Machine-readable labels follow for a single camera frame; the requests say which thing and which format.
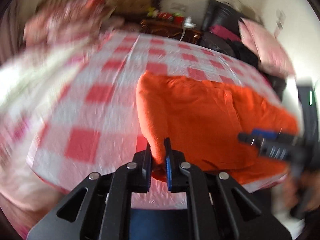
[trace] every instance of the person's hand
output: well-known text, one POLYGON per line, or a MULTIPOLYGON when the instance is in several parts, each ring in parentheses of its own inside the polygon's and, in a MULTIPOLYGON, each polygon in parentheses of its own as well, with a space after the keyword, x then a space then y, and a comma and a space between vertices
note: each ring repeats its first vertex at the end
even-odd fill
POLYGON ((287 208, 292 208, 299 202, 298 188, 312 188, 312 197, 306 207, 306 211, 312 211, 320 206, 320 171, 310 173, 305 171, 299 181, 288 175, 283 184, 284 203, 287 208))

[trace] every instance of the checkered fabric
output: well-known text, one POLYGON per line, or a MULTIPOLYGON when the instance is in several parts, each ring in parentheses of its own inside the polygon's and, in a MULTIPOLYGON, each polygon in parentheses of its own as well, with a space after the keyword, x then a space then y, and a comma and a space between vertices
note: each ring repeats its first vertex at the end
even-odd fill
MULTIPOLYGON (((63 92, 36 151, 30 150, 33 171, 69 191, 90 172, 114 172, 145 149, 135 93, 146 70, 249 86, 279 104, 259 72, 234 58, 173 39, 112 33, 63 92)), ((154 179, 151 184, 147 195, 132 196, 133 207, 186 207, 183 193, 170 194, 165 183, 154 179)))

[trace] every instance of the black gripper frame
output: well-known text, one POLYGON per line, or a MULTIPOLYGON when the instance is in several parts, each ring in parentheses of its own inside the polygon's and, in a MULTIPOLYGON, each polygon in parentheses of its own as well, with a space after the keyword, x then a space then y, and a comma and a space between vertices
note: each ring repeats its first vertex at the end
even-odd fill
MULTIPOLYGON (((164 143, 169 190, 187 195, 190 240, 292 239, 227 173, 204 173, 172 150, 169 138, 164 143)), ((112 174, 91 173, 39 221, 27 240, 129 239, 131 193, 149 191, 151 162, 148 145, 112 174)))

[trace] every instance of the blue gripper pad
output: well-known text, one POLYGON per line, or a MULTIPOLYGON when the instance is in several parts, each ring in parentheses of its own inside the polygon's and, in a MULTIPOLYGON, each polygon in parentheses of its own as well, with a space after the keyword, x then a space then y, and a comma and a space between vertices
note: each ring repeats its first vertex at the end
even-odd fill
POLYGON ((165 158, 165 163, 166 163, 166 169, 167 169, 167 186, 168 186, 168 190, 171 191, 171 187, 172 187, 172 181, 171 181, 171 165, 170 165, 170 160, 169 160, 169 156, 167 155, 165 158))
POLYGON ((263 138, 275 140, 278 137, 278 133, 270 130, 253 129, 251 135, 262 136, 263 138))

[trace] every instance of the orange cloth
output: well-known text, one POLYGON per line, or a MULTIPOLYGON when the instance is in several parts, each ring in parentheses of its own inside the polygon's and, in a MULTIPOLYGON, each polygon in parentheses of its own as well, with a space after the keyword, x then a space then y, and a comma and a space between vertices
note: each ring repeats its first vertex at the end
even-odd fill
POLYGON ((204 171, 229 170, 241 184, 286 172, 286 163, 257 157, 237 139, 254 128, 296 134, 295 118, 249 88, 144 73, 137 86, 142 134, 156 164, 153 177, 165 181, 164 139, 204 171))

